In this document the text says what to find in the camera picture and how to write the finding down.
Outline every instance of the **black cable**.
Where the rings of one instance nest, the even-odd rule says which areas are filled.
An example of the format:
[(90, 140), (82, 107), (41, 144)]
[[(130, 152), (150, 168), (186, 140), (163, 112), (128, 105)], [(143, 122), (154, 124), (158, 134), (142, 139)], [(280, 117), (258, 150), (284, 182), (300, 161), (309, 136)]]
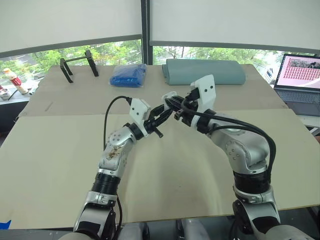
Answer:
[(121, 224), (122, 224), (122, 207), (121, 207), (121, 203), (120, 203), (120, 199), (119, 199), (119, 196), (117, 194), (117, 198), (116, 198), (116, 202), (118, 203), (118, 206), (119, 206), (119, 223), (118, 223), (118, 226), (116, 228), (116, 231), (114, 233), (114, 236), (112, 238), (112, 240), (116, 240), (118, 239), (119, 237), (119, 233), (120, 233), (120, 229), (121, 229)]
[[(117, 96), (115, 97), (109, 104), (108, 108), (106, 109), (105, 115), (104, 115), (104, 125), (103, 125), (103, 151), (106, 149), (107, 144), (106, 144), (106, 131), (107, 131), (107, 119), (108, 119), (108, 114), (110, 111), (110, 108), (112, 106), (112, 104), (114, 104), (115, 101), (117, 101), (118, 99), (125, 99), (129, 105), (131, 104), (132, 98), (131, 97), (127, 97), (127, 96)], [(112, 238), (112, 240), (116, 240), (119, 236), (120, 233), (120, 228), (121, 228), (121, 224), (122, 224), (122, 217), (123, 217), (123, 212), (122, 212), (122, 207), (121, 207), (121, 203), (120, 203), (120, 199), (118, 194), (116, 195), (116, 202), (118, 203), (119, 206), (119, 223), (118, 226), (116, 228), (116, 231), (114, 232), (114, 236)]]
[(106, 112), (105, 112), (105, 116), (104, 116), (104, 126), (103, 126), (103, 151), (106, 149), (107, 145), (106, 145), (106, 130), (107, 130), (107, 118), (108, 118), (108, 114), (109, 114), (109, 110), (112, 106), (112, 104), (114, 104), (115, 101), (117, 101), (118, 99), (125, 99), (127, 102), (131, 102), (131, 97), (127, 97), (127, 96), (117, 96), (115, 97), (109, 104)]
[(232, 233), (232, 237), (234, 240), (238, 240), (238, 223), (237, 223), (237, 219), (234, 220), (234, 226), (233, 226), (233, 233)]
[[(271, 183), (271, 171), (272, 171), (272, 166), (274, 164), (274, 161), (275, 161), (275, 157), (276, 157), (276, 144), (274, 142), (274, 140), (268, 136), (268, 134), (266, 134), (262, 129), (260, 129), (259, 127), (255, 126), (255, 125), (252, 125), (250, 123), (247, 123), (245, 121), (241, 121), (241, 120), (237, 120), (237, 119), (232, 119), (232, 118), (228, 118), (228, 117), (223, 117), (223, 116), (216, 116), (216, 115), (213, 115), (213, 114), (210, 114), (210, 113), (202, 113), (202, 112), (197, 112), (197, 111), (194, 111), (194, 110), (191, 110), (189, 109), (187, 106), (186, 106), (186, 103), (187, 100), (184, 99), (182, 102), (181, 102), (181, 108), (183, 111), (185, 111), (186, 113), (189, 113), (189, 114), (192, 114), (192, 115), (197, 115), (197, 116), (200, 116), (200, 117), (205, 117), (205, 118), (209, 118), (209, 119), (215, 119), (215, 120), (220, 120), (220, 121), (225, 121), (225, 122), (229, 122), (229, 123), (234, 123), (234, 124), (238, 124), (238, 125), (242, 125), (242, 126), (245, 126), (246, 129), (244, 130), (247, 130), (247, 131), (250, 131), (250, 132), (253, 132), (253, 133), (256, 133), (256, 134), (259, 134), (261, 135), (262, 137), (264, 137), (269, 145), (269, 150), (270, 150), (270, 156), (269, 156), (269, 166), (267, 168), (267, 176), (268, 176), (268, 180), (269, 182)], [(221, 126), (220, 127), (217, 127), (217, 129), (225, 129), (225, 128), (235, 128), (236, 126), (234, 127), (225, 127), (225, 126)]]
[(236, 219), (234, 219), (234, 221), (233, 221), (233, 223), (232, 223), (232, 225), (230, 227), (229, 234), (228, 234), (228, 239), (229, 240), (233, 240), (234, 239), (233, 231), (234, 231), (235, 224), (236, 224)]
[(13, 96), (16, 92), (18, 92), (18, 89), (15, 90), (15, 91), (11, 94), (11, 96), (8, 98), (8, 101), (12, 98), (12, 96)]

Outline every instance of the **silver robot arm segment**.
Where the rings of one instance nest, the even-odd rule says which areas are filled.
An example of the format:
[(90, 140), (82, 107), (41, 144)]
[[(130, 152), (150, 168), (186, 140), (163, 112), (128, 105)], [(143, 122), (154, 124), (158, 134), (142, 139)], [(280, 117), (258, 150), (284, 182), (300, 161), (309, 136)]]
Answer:
[(232, 208), (241, 231), (254, 234), (258, 240), (311, 240), (295, 227), (280, 224), (274, 191), (267, 176), (269, 145), (266, 139), (249, 130), (223, 128), (240, 126), (238, 124), (194, 114), (197, 112), (232, 119), (214, 112), (215, 98), (212, 75), (193, 82), (191, 92), (185, 98), (173, 96), (172, 93), (164, 96), (166, 105), (176, 112), (176, 120), (182, 119), (184, 124), (206, 134), (228, 157), (234, 175), (233, 190), (237, 197)]
[(164, 105), (151, 110), (144, 100), (131, 100), (129, 114), (134, 123), (127, 123), (109, 135), (98, 164), (95, 181), (86, 195), (73, 232), (93, 239), (114, 239), (116, 213), (113, 207), (117, 201), (117, 189), (125, 171), (127, 157), (134, 144), (141, 138), (153, 132), (162, 137), (157, 127), (165, 122), (171, 113), (172, 110), (165, 109)]

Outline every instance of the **beige tabletop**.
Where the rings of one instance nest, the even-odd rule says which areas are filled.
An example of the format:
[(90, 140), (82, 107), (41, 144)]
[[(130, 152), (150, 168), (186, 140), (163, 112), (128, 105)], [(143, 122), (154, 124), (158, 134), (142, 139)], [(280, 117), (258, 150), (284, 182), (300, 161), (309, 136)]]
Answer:
[[(253, 65), (243, 64), (242, 67), (246, 75), (244, 85), (216, 86), (214, 107), (217, 111), (287, 108)], [(140, 88), (110, 85), (109, 78), (114, 66), (97, 66), (98, 77), (94, 77), (89, 66), (70, 68), (74, 81), (71, 84), (67, 82), (59, 66), (51, 67), (19, 116), (104, 114), (111, 100), (119, 95), (144, 99), (150, 106), (155, 107), (165, 93), (176, 91), (185, 97), (190, 91), (188, 85), (166, 84), (160, 65), (147, 66), (144, 86)], [(128, 113), (127, 103), (117, 101), (110, 113)]]
[[(290, 109), (224, 111), (255, 124), (277, 146), (272, 185), (278, 208), (320, 204), (320, 145)], [(71, 227), (94, 181), (103, 115), (21, 117), (0, 148), (0, 222), (11, 229)], [(131, 122), (109, 116), (108, 132)], [(141, 139), (119, 185), (123, 220), (233, 214), (233, 173), (221, 149), (171, 117), (164, 134)]]

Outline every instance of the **laptop keyboard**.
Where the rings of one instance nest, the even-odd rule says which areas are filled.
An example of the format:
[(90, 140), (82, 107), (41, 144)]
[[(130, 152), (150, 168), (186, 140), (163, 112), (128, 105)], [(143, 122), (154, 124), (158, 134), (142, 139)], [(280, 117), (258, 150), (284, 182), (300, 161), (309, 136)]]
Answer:
[(276, 92), (284, 102), (320, 104), (320, 93), (280, 91), (280, 90), (277, 90)]

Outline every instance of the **pink screen display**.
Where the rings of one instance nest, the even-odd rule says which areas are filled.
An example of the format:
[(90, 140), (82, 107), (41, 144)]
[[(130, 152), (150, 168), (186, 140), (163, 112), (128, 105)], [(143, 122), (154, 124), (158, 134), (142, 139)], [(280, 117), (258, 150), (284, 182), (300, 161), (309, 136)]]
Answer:
[(320, 89), (320, 59), (286, 56), (277, 85)]

